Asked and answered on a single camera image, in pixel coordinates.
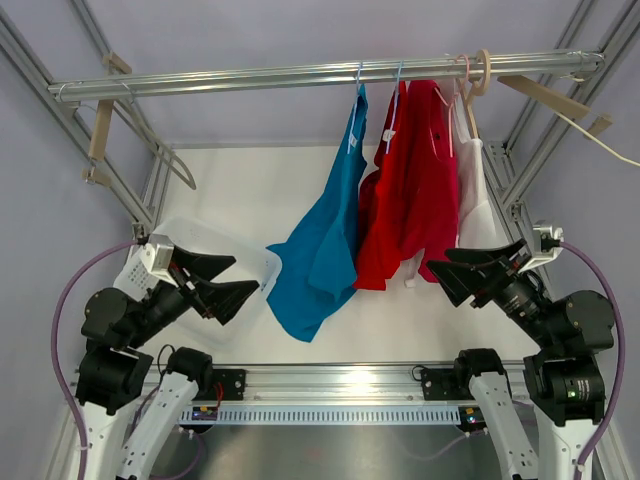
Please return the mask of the red t shirt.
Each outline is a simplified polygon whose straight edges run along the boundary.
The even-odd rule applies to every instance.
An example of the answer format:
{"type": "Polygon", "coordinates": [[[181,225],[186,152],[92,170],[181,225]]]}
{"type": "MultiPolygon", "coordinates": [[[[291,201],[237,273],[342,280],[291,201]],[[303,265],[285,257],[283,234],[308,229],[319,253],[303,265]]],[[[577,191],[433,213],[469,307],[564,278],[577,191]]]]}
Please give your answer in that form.
{"type": "Polygon", "coordinates": [[[403,224],[408,148],[408,94],[404,81],[399,84],[395,135],[390,152],[386,154],[385,131],[391,123],[393,96],[374,157],[375,169],[360,185],[357,278],[353,284],[360,290],[384,291],[402,261],[399,237],[403,224]]]}

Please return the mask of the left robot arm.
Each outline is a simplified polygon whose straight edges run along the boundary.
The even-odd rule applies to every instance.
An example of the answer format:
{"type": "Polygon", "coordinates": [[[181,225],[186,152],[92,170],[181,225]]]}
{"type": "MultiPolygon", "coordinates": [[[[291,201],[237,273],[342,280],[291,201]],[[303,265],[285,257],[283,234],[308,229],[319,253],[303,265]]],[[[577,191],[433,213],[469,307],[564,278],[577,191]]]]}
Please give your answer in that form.
{"type": "Polygon", "coordinates": [[[153,358],[140,347],[189,310],[228,323],[258,289],[256,280],[219,282],[231,255],[146,244],[146,269],[158,283],[136,300],[108,287],[85,306],[87,340],[75,397],[81,406],[79,474],[83,479],[147,479],[178,420],[195,399],[239,400],[244,383],[215,368],[210,354],[174,350],[145,414],[135,407],[153,358]]]}

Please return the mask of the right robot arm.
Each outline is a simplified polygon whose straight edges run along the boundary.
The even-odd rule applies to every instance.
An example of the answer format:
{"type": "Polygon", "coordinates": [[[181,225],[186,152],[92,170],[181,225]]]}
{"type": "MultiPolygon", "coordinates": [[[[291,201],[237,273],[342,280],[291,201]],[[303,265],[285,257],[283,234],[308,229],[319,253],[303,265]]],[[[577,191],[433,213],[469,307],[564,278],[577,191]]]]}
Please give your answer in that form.
{"type": "Polygon", "coordinates": [[[505,479],[589,479],[593,453],[611,421],[624,368],[605,387],[597,353],[624,348],[620,310],[601,270],[576,247],[544,238],[550,252],[567,249],[600,281],[603,292],[579,290],[553,301],[528,268],[533,257],[518,240],[495,249],[452,248],[428,260],[454,306],[495,303],[539,348],[524,358],[524,380],[536,415],[539,448],[532,450],[511,403],[506,371],[493,349],[460,351],[452,384],[484,416],[505,479]]]}

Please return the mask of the light blue hanger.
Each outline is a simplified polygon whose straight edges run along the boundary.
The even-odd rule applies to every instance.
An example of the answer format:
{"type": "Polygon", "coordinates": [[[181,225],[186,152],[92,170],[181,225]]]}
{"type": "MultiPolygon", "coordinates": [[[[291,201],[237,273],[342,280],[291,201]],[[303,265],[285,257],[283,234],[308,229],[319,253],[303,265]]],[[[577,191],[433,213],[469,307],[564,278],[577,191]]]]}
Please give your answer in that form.
{"type": "Polygon", "coordinates": [[[400,84],[400,81],[401,81],[403,67],[404,67],[404,61],[401,60],[399,62],[398,70],[397,70],[397,74],[396,74],[391,123],[390,123],[389,128],[385,131],[385,142],[386,142],[385,153],[386,154],[388,154],[390,152],[391,142],[392,142],[392,139],[393,139],[393,137],[395,135],[395,120],[396,120],[396,115],[397,115],[397,107],[398,107],[398,99],[399,99],[399,84],[400,84]]]}
{"type": "Polygon", "coordinates": [[[348,130],[348,138],[347,138],[347,154],[350,155],[351,152],[358,146],[358,143],[362,141],[365,135],[365,125],[366,125],[366,112],[362,113],[360,106],[362,103],[365,103],[366,100],[366,91],[362,86],[362,71],[363,71],[364,63],[360,62],[356,77],[355,77],[355,86],[356,86],[356,95],[353,102],[353,107],[351,110],[351,120],[348,130]],[[361,125],[360,130],[356,131],[356,121],[360,119],[361,125]]]}

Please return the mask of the pink wire hanger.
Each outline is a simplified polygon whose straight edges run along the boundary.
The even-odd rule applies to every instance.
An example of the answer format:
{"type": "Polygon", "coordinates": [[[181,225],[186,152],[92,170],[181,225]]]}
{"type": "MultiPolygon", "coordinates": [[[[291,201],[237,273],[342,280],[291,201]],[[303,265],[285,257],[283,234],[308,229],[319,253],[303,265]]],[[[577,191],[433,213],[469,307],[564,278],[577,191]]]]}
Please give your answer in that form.
{"type": "Polygon", "coordinates": [[[467,115],[464,110],[465,84],[469,79],[470,61],[464,54],[458,55],[453,60],[453,65],[463,65],[465,75],[460,78],[445,78],[437,80],[438,96],[443,104],[446,115],[447,134],[449,141],[449,154],[454,155],[456,143],[464,144],[471,139],[469,132],[467,115]]]}

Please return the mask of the blue t shirt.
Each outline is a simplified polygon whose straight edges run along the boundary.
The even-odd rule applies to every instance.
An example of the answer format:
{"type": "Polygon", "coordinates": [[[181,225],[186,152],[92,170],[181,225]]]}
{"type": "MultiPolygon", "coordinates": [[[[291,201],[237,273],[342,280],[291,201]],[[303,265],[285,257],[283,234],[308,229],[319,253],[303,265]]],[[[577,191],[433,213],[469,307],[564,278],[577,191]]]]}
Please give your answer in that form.
{"type": "Polygon", "coordinates": [[[325,319],[355,293],[367,114],[366,87],[361,85],[321,196],[285,242],[268,247],[282,263],[268,304],[284,330],[302,342],[311,342],[325,319]]]}

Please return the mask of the magenta t shirt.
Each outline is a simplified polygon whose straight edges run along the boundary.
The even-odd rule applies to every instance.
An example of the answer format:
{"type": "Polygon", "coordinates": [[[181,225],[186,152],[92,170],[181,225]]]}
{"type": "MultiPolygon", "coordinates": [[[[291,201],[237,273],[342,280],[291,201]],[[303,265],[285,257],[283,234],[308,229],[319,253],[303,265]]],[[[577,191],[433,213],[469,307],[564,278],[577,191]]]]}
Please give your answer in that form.
{"type": "Polygon", "coordinates": [[[405,216],[400,251],[406,260],[422,253],[417,273],[437,281],[426,263],[444,261],[458,235],[457,160],[450,147],[440,88],[432,80],[413,81],[408,90],[405,216]]]}

